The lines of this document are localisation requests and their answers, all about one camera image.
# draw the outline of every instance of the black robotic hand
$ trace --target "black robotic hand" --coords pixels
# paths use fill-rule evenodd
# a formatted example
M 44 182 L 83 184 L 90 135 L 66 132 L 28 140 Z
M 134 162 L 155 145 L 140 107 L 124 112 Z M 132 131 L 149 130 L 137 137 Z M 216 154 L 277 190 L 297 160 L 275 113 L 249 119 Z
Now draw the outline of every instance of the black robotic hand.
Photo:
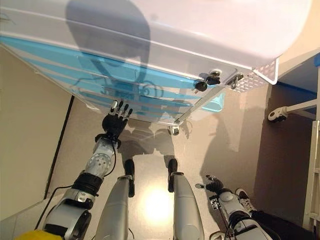
M 110 112 L 102 121 L 102 128 L 105 131 L 106 137 L 115 142 L 125 129 L 128 119 L 133 112 L 132 108 L 130 108 L 127 112 L 129 108 L 128 104 L 122 108 L 123 105 L 123 101 L 118 104 L 118 102 L 115 100 L 112 104 Z

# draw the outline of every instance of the person's foot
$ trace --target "person's foot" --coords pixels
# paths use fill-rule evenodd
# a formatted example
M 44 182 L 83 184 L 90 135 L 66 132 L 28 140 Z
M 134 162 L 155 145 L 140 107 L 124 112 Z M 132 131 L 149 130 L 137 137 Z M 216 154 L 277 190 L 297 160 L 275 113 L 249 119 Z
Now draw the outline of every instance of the person's foot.
M 252 205 L 250 198 L 248 197 L 248 194 L 245 190 L 242 188 L 238 188 L 235 191 L 235 194 L 239 196 L 239 202 L 242 204 L 244 209 L 250 213 L 251 211 L 256 211 L 257 209 Z

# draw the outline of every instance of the wall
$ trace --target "wall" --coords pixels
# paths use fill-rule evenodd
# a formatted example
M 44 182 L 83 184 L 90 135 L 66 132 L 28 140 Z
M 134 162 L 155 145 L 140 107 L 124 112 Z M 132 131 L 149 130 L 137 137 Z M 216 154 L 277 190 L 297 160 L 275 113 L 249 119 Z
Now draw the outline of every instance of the wall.
M 41 201 L 70 95 L 0 47 L 0 220 Z
M 279 59 L 279 76 L 320 52 L 319 16 L 320 0 L 313 0 L 301 34 Z

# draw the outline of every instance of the wire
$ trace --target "wire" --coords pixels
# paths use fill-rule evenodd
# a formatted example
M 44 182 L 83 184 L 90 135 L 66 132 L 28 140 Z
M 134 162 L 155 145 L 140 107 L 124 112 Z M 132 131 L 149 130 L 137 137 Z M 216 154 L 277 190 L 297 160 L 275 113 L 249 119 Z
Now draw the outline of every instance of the wire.
M 45 215 L 45 212 L 46 212 L 46 210 L 47 210 L 47 208 L 48 208 L 48 206 L 49 206 L 52 198 L 54 197 L 56 191 L 57 191 L 58 189 L 68 189 L 68 188 L 71 188 L 71 187 L 72 187 L 72 185 L 70 185 L 70 186 L 58 186 L 58 187 L 56 187 L 56 188 L 54 189 L 54 191 L 52 192 L 52 194 L 51 194 L 51 196 L 50 196 L 50 198 L 49 198 L 49 201 L 48 201 L 47 204 L 45 205 L 45 207 L 44 207 L 44 209 L 43 209 L 43 211 L 42 211 L 42 213 L 41 213 L 41 215 L 40 215 L 40 217 L 39 217 L 38 222 L 37 222 L 36 225 L 35 225 L 34 230 L 36 230 L 36 229 L 39 227 L 39 224 L 40 224 L 43 216 Z
M 114 142 L 111 141 L 111 144 L 112 144 L 112 148 L 113 148 L 113 152 L 114 152 L 114 165 L 113 165 L 113 168 L 112 168 L 111 172 L 109 172 L 108 174 L 104 175 L 103 177 L 109 176 L 115 170 L 116 163 L 117 163 L 117 154 L 116 154 Z
M 225 235 L 224 235 L 224 240 L 226 240 L 227 233 L 228 233 L 228 230 L 229 230 L 230 227 L 231 227 L 231 222 L 229 222 L 229 225 L 228 225 L 228 227 L 226 228 Z
M 224 218 L 223 215 L 222 215 L 222 210 L 221 210 L 221 208 L 219 208 L 219 212 L 220 212 L 221 218 L 222 218 L 222 220 L 223 220 L 224 226 L 225 226 L 225 228 L 227 229 L 227 223 L 226 223 L 225 218 Z
M 130 231 L 130 233 L 132 234 L 133 239 L 135 239 L 135 235 L 134 235 L 134 233 L 131 231 L 130 227 L 129 227 L 129 231 Z

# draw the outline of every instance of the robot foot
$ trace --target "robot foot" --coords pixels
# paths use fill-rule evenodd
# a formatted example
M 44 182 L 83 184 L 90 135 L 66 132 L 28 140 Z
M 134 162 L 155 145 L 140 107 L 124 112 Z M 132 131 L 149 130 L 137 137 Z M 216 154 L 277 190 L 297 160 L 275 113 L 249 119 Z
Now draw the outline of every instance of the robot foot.
M 125 175 L 131 175 L 132 179 L 129 180 L 129 198 L 135 195 L 135 163 L 132 159 L 128 159 L 124 163 Z
M 174 192 L 174 176 L 171 173 L 178 171 L 178 162 L 175 158 L 171 159 L 168 164 L 168 191 Z

